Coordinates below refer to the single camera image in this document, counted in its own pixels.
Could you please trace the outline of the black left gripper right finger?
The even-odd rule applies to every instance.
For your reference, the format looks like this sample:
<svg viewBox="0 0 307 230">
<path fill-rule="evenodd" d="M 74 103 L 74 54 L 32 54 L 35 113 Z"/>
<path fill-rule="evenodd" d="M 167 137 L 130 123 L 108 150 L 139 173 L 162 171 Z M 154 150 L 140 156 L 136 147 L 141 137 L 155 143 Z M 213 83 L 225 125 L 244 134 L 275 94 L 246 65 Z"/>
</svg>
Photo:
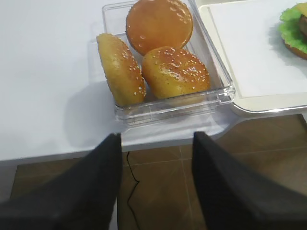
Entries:
<svg viewBox="0 0 307 230">
<path fill-rule="evenodd" d="M 209 230 L 305 230 L 307 197 L 241 164 L 195 132 L 192 175 Z"/>
</svg>

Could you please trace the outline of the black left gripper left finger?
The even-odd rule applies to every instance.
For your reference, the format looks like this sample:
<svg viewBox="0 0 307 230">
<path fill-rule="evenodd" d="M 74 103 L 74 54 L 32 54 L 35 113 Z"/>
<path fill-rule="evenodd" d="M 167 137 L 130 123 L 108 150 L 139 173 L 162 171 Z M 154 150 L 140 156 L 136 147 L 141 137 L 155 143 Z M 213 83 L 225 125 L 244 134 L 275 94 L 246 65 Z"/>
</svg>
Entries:
<svg viewBox="0 0 307 230">
<path fill-rule="evenodd" d="M 107 230 L 122 178 L 120 134 L 69 170 L 0 205 L 2 230 Z"/>
</svg>

